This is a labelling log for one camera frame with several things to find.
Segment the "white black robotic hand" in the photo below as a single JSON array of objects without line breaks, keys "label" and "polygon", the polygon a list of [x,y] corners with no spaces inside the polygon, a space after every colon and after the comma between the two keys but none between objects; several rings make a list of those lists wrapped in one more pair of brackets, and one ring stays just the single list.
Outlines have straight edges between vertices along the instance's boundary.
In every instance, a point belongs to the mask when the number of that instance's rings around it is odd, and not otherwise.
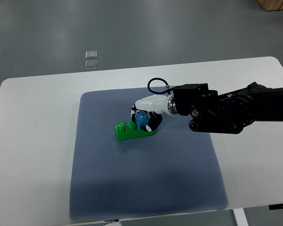
[{"label": "white black robotic hand", "polygon": [[145,132],[155,131],[162,122],[162,114],[178,116],[175,106],[174,95],[152,95],[137,100],[131,108],[131,119],[136,122],[136,115],[140,112],[149,114],[146,125],[140,126],[140,130]]}]

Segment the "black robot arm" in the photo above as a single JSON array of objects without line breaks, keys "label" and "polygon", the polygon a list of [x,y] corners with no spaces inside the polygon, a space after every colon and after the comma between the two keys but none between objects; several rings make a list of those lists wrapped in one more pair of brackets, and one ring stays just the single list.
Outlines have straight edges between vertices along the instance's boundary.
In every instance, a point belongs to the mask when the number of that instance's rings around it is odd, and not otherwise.
[{"label": "black robot arm", "polygon": [[283,121],[283,88],[267,88],[256,82],[219,95],[208,84],[173,88],[176,111],[190,115],[194,132],[239,134],[255,121]]}]

